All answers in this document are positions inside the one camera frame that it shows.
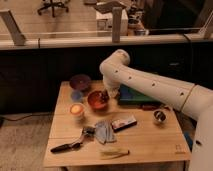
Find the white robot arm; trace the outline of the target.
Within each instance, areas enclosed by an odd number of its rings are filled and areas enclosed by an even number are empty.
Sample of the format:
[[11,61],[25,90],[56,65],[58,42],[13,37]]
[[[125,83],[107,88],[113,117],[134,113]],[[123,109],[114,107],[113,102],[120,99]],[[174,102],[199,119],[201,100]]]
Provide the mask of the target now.
[[213,171],[213,90],[129,67],[129,54],[118,49],[99,66],[103,84],[115,97],[121,84],[181,111],[197,121],[188,171]]

